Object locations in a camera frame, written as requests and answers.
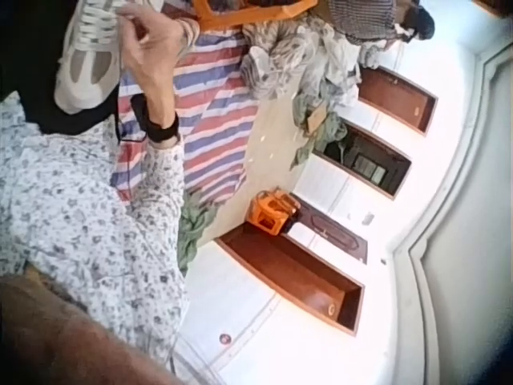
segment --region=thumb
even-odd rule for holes
[[[121,55],[123,56],[123,61],[127,65],[130,65],[134,60],[138,61],[140,56],[140,44],[137,39],[137,32],[131,20],[120,15],[118,18],[119,32],[121,35]]]

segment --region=orange plastic basket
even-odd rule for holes
[[[230,26],[239,26],[251,22],[285,20],[298,16],[301,12],[317,5],[317,0],[300,0],[290,6],[260,7],[240,0],[240,9],[215,13],[208,0],[192,0],[201,30],[223,30]]]

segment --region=green cloth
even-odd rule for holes
[[[203,231],[214,222],[220,205],[215,203],[200,203],[201,191],[193,194],[184,193],[184,207],[178,228],[177,258],[178,267],[185,276],[188,264],[198,252],[198,241]]]
[[[328,112],[326,119],[321,123],[315,134],[308,136],[307,119],[318,107],[318,105],[313,106],[311,101],[312,98],[309,95],[302,93],[298,93],[293,101],[294,123],[303,131],[303,135],[309,139],[305,145],[297,149],[290,165],[291,169],[306,162],[314,149],[323,152],[328,143],[340,141],[347,135],[347,127],[342,118],[335,112]]]

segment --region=sneaker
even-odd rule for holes
[[[128,0],[79,0],[68,24],[57,73],[55,102],[66,113],[100,105],[119,83],[115,9]],[[136,0],[160,11],[164,0]]]

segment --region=pile of clothes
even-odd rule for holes
[[[242,30],[250,43],[241,71],[257,99],[275,99],[301,76],[299,90],[329,111],[351,106],[358,98],[360,69],[379,65],[380,42],[350,44],[345,36],[311,14],[293,20],[248,24]]]

